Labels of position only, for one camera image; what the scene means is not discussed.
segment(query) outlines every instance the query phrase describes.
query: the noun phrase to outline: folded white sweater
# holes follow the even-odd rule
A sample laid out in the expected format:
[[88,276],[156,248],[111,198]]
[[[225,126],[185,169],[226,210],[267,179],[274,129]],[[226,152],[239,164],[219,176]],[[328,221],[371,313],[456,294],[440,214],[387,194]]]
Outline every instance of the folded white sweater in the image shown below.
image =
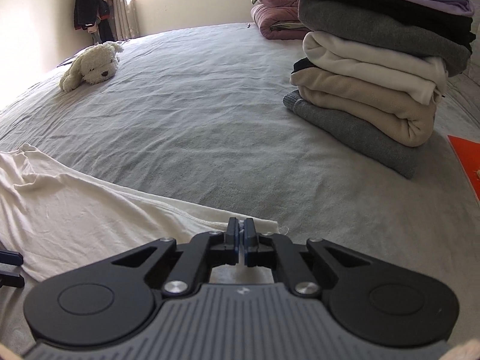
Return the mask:
[[440,57],[417,58],[403,52],[344,40],[323,31],[309,32],[303,51],[319,68],[408,93],[420,104],[437,101],[446,90]]

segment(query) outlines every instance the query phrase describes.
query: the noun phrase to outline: white stuffed dog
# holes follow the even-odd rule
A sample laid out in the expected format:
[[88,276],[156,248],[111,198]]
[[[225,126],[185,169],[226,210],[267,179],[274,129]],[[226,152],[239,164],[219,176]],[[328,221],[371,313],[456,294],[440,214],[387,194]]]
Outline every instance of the white stuffed dog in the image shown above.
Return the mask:
[[116,53],[122,51],[122,46],[115,42],[105,42],[87,47],[76,57],[61,78],[60,88],[65,92],[70,92],[77,88],[82,81],[98,84],[108,80],[117,72],[120,60]]

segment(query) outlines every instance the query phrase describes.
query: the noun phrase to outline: folded gray sweater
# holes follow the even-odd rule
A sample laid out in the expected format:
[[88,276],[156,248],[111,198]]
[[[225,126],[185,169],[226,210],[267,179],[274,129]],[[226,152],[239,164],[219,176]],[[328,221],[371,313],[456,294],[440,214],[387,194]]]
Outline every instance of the folded gray sweater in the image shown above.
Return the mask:
[[337,1],[300,0],[298,18],[312,31],[419,57],[439,56],[450,77],[464,71],[470,58],[466,47],[435,32]]
[[421,146],[404,146],[369,122],[347,112],[316,107],[303,100],[299,91],[286,95],[283,104],[351,149],[392,168],[407,179],[413,177]]

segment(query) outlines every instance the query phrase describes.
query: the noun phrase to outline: gray ribbed plate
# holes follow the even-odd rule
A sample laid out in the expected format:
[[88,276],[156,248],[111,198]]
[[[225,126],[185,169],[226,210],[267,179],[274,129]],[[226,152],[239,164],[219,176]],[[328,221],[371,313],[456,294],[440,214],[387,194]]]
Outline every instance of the gray ribbed plate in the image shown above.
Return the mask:
[[105,349],[72,352],[40,343],[27,360],[438,360],[441,342],[389,349],[340,327],[317,300],[291,295],[282,283],[204,284],[169,300],[139,335]]

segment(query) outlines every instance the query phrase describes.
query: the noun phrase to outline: gray bed sheet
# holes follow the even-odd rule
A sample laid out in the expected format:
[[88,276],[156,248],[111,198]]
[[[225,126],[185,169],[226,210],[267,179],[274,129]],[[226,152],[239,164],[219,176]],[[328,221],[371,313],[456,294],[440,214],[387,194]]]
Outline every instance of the gray bed sheet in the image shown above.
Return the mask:
[[[480,142],[480,88],[449,81],[406,180],[282,104],[300,41],[230,24],[131,40],[112,79],[64,93],[59,67],[0,113],[0,150],[28,142],[119,185],[279,222],[447,283],[456,344],[480,335],[480,208],[447,134]],[[0,341],[32,344],[24,290],[0,289]]]

